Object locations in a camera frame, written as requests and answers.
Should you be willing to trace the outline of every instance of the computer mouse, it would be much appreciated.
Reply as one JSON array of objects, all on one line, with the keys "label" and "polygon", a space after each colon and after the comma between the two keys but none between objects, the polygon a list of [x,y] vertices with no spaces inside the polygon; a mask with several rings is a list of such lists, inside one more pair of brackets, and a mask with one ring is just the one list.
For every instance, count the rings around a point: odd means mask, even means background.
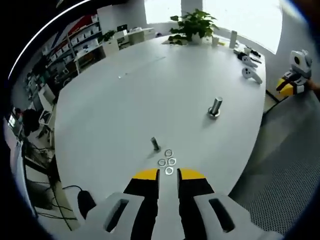
[{"label": "computer mouse", "polygon": [[81,190],[77,198],[80,213],[86,219],[88,212],[96,206],[96,203],[88,191]]}]

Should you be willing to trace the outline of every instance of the white pot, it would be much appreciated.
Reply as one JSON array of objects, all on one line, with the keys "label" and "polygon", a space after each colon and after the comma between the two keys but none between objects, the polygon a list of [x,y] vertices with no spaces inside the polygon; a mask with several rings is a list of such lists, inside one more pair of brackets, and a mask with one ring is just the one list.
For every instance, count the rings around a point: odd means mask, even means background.
[{"label": "white pot", "polygon": [[212,47],[218,46],[219,40],[218,37],[212,36]]},{"label": "white pot", "polygon": [[192,42],[194,44],[197,44],[197,45],[201,45],[202,44],[202,38],[200,38],[199,33],[193,34],[191,39],[192,39]]}]

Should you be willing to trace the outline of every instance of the green leaves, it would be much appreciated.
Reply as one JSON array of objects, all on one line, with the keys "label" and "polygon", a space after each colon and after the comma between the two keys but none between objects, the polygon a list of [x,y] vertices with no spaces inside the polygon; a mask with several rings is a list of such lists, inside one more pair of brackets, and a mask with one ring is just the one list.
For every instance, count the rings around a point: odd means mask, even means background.
[{"label": "green leaves", "polygon": [[183,45],[182,40],[192,41],[192,36],[199,34],[200,38],[212,36],[213,29],[219,29],[213,22],[216,20],[209,13],[195,9],[193,13],[187,12],[186,15],[171,16],[172,21],[177,22],[178,28],[171,28],[170,32],[176,34],[168,38],[170,44]]},{"label": "green leaves", "polygon": [[172,21],[176,21],[176,22],[179,21],[179,17],[178,16],[171,16],[170,19]]}]

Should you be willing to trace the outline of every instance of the metal washer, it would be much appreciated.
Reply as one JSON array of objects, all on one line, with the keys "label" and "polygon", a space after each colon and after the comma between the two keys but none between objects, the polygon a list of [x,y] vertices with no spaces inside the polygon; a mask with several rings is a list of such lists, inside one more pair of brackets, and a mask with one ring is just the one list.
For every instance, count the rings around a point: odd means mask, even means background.
[{"label": "metal washer", "polygon": [[172,175],[174,173],[174,168],[172,166],[167,166],[164,172],[166,175]]},{"label": "metal washer", "polygon": [[162,158],[158,161],[158,165],[163,168],[167,165],[167,161]]},{"label": "metal washer", "polygon": [[174,166],[177,163],[177,159],[175,159],[174,157],[171,157],[168,159],[168,164],[169,166]]},{"label": "metal washer", "polygon": [[167,149],[167,150],[165,150],[164,155],[167,158],[171,158],[174,155],[174,152],[171,149]]}]

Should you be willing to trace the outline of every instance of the white table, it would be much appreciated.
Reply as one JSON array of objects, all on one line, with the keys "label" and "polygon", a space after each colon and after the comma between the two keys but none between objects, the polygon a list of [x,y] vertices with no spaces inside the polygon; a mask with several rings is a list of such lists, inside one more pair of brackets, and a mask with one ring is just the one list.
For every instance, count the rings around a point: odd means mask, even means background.
[{"label": "white table", "polygon": [[[157,168],[172,149],[177,168],[206,176],[228,195],[250,157],[264,111],[263,83],[244,79],[244,65],[226,46],[171,46],[155,38],[106,57],[61,92],[55,122],[55,153],[64,187],[78,185],[100,201],[123,192],[132,176]],[[221,115],[207,116],[215,97]],[[162,152],[153,154],[156,137]],[[66,190],[80,222],[77,188]],[[158,216],[152,239],[183,239],[176,172],[162,168]]]}]

